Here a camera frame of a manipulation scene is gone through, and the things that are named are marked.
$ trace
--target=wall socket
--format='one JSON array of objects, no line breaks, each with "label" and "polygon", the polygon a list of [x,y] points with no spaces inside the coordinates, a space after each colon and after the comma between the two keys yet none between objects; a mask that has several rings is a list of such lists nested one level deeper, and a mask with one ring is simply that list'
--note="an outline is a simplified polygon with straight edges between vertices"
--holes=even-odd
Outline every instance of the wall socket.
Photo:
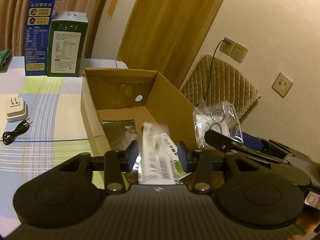
[{"label": "wall socket", "polygon": [[230,40],[230,39],[227,38],[227,37],[224,37],[224,39],[227,40],[227,41],[230,41],[231,44],[228,45],[228,44],[226,44],[225,42],[222,42],[221,45],[220,45],[219,50],[220,50],[221,52],[223,52],[224,54],[227,54],[227,55],[229,56],[230,53],[231,53],[231,51],[232,51],[232,49],[233,49],[233,47],[235,46],[236,43],[235,43],[233,40]]},{"label": "wall socket", "polygon": [[240,45],[239,43],[236,43],[233,47],[233,50],[231,51],[230,57],[232,57],[234,60],[238,62],[242,62],[245,55],[247,54],[248,49],[244,46]]},{"label": "wall socket", "polygon": [[272,88],[282,98],[284,98],[288,93],[288,91],[290,90],[290,88],[292,87],[292,85],[293,85],[293,82],[280,72],[275,82],[273,83]]}]

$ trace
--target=green cloth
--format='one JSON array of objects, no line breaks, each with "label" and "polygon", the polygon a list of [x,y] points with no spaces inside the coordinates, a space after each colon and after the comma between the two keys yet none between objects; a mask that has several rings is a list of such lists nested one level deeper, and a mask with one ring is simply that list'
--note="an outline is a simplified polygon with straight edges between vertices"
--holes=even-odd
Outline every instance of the green cloth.
[{"label": "green cloth", "polygon": [[0,50],[0,71],[4,70],[12,57],[12,50],[7,49],[7,50]]}]

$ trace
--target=blue milk carton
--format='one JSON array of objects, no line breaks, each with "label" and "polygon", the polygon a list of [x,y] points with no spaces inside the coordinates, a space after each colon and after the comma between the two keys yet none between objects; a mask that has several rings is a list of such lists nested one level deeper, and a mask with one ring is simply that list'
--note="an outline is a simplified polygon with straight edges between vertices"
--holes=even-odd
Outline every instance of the blue milk carton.
[{"label": "blue milk carton", "polygon": [[61,0],[29,0],[24,30],[24,63],[26,76],[47,74],[47,46],[50,23]]}]

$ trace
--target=clear plastic bag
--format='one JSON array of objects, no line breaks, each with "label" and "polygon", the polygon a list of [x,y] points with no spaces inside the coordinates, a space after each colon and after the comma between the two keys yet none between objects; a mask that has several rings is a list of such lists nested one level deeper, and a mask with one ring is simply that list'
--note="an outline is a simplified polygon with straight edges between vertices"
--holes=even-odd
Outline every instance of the clear plastic bag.
[{"label": "clear plastic bag", "polygon": [[125,150],[133,140],[139,140],[134,120],[103,121],[102,126],[113,150]]},{"label": "clear plastic bag", "polygon": [[207,106],[202,100],[193,111],[193,121],[199,148],[210,147],[204,141],[204,134],[208,130],[214,130],[237,142],[243,143],[236,109],[228,101],[220,102],[214,106]]},{"label": "clear plastic bag", "polygon": [[174,160],[178,159],[175,155],[177,149],[173,145],[169,136],[158,125],[143,124],[141,162],[138,170],[139,184],[179,183],[175,177],[174,168]]}]

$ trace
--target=black cable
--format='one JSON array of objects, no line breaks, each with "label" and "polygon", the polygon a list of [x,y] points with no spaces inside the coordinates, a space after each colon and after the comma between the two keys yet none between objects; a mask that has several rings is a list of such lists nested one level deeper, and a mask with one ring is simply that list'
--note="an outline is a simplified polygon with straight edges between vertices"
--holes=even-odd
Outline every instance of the black cable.
[{"label": "black cable", "polygon": [[5,145],[9,145],[11,143],[14,142],[15,138],[18,135],[24,134],[25,132],[28,131],[29,127],[30,127],[30,123],[28,123],[27,121],[28,119],[24,119],[23,121],[21,121],[17,127],[14,129],[14,131],[12,132],[4,132],[2,135],[2,141]]},{"label": "black cable", "polygon": [[219,48],[219,46],[220,46],[220,44],[221,44],[222,42],[225,42],[225,43],[228,44],[228,45],[231,44],[231,41],[229,41],[229,40],[227,40],[227,39],[223,39],[222,41],[219,41],[216,49],[214,50],[214,53],[213,53],[213,56],[212,56],[212,60],[211,60],[211,64],[210,64],[209,82],[208,82],[208,86],[207,86],[207,91],[205,92],[205,94],[204,94],[204,96],[203,96],[203,98],[202,98],[203,100],[204,100],[205,97],[207,96],[207,93],[208,93],[209,87],[210,87],[210,83],[211,83],[211,72],[212,72],[212,64],[213,64],[214,55],[216,55],[217,49]]}]

